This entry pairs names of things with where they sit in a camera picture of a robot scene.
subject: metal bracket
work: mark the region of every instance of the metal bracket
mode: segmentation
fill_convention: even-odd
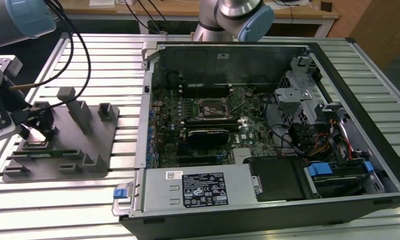
[[[146,41],[142,45],[142,59],[146,61],[147,58],[159,50],[156,41]]]

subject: warning label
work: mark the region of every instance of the warning label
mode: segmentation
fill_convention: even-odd
[[[186,208],[228,205],[223,172],[183,175],[182,187]]]

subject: black plastic part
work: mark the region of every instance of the black plastic part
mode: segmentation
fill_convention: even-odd
[[[164,224],[166,223],[164,218],[156,218],[156,219],[146,219],[144,224]]]
[[[239,126],[240,126],[240,123],[238,123],[236,119],[199,120],[199,121],[187,121],[186,122],[186,128],[188,130],[226,129],[234,133],[234,132],[239,132]]]
[[[98,114],[100,120],[104,121],[115,121],[118,116],[115,113],[115,109],[111,103],[100,103],[98,108]]]
[[[230,132],[227,130],[203,130],[188,133],[187,143],[191,146],[200,148],[210,148],[226,145],[230,139]]]
[[[332,2],[322,1],[320,10],[331,13],[332,12]]]
[[[304,161],[296,156],[248,157],[252,176],[258,176],[263,193],[256,195],[259,202],[314,199],[308,184]]]

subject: slotted metal surface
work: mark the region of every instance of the slotted metal surface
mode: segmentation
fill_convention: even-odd
[[[120,107],[119,129],[112,148],[111,169],[107,177],[90,180],[4,183],[0,175],[0,240],[19,239],[114,239],[131,240],[135,236],[120,226],[112,215],[114,188],[132,181],[140,113],[140,93],[144,71],[142,47],[146,41],[190,41],[188,36],[142,36],[86,34],[92,55],[92,80],[82,100],[88,104],[112,103]],[[32,100],[58,103],[59,87],[86,82],[87,58],[79,39],[75,58],[63,76],[29,93]],[[311,42],[322,46],[340,75],[384,133],[400,156],[400,94],[383,78],[356,46],[344,39],[278,38],[270,42]],[[43,81],[68,60],[70,45],[62,40],[37,81]],[[335,91],[327,81],[331,97]],[[15,136],[0,143],[0,172],[9,164],[7,156],[16,149]],[[352,240],[399,239],[400,207],[387,209],[347,224],[314,226],[255,232],[228,236],[231,239],[304,239]]]

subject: motherboard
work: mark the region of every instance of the motherboard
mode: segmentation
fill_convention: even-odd
[[[251,156],[276,156],[264,106],[264,94],[248,86],[154,91],[151,167],[230,165]]]

